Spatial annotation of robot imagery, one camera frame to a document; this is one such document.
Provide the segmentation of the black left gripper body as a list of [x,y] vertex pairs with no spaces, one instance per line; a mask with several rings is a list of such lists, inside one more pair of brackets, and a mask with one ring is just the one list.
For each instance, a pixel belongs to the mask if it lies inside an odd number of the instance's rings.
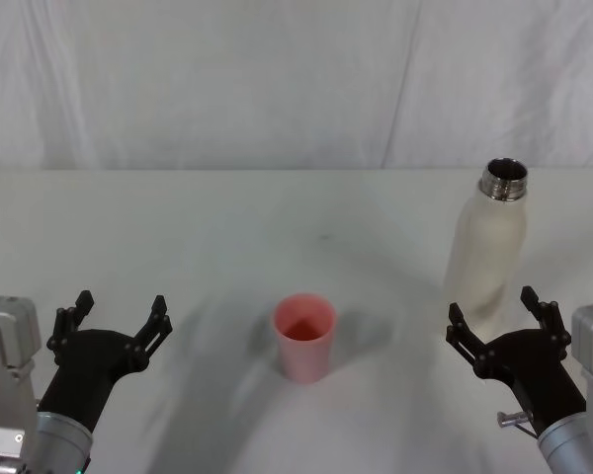
[[96,428],[115,384],[147,369],[147,355],[128,335],[109,330],[52,336],[56,373],[38,405],[41,413],[67,417],[89,431]]

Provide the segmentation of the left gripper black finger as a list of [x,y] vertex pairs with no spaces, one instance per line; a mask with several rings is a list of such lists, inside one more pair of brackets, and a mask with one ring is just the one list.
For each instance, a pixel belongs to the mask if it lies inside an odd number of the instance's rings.
[[55,321],[51,336],[46,346],[53,352],[67,344],[70,334],[76,332],[86,316],[89,315],[95,304],[90,290],[82,290],[73,306],[68,308],[59,307],[56,310]]
[[167,315],[165,297],[158,294],[151,306],[146,323],[126,344],[127,363],[130,371],[143,371],[150,358],[171,334],[173,328]]

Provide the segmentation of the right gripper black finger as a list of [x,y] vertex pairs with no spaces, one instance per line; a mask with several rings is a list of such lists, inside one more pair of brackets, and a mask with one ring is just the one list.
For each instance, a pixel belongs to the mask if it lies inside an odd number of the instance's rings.
[[471,365],[477,377],[493,379],[496,368],[494,343],[486,344],[472,332],[457,303],[451,303],[449,306],[449,320],[446,342]]
[[571,343],[571,336],[564,327],[559,306],[556,301],[541,301],[534,289],[528,285],[522,288],[520,300],[539,323],[540,329],[543,330],[555,344],[567,347]]

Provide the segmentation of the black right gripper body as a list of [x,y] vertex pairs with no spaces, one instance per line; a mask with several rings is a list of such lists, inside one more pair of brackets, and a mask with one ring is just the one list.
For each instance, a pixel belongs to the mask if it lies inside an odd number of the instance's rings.
[[567,331],[526,329],[485,345],[482,377],[507,385],[536,435],[586,410],[586,402],[562,362],[571,337]]

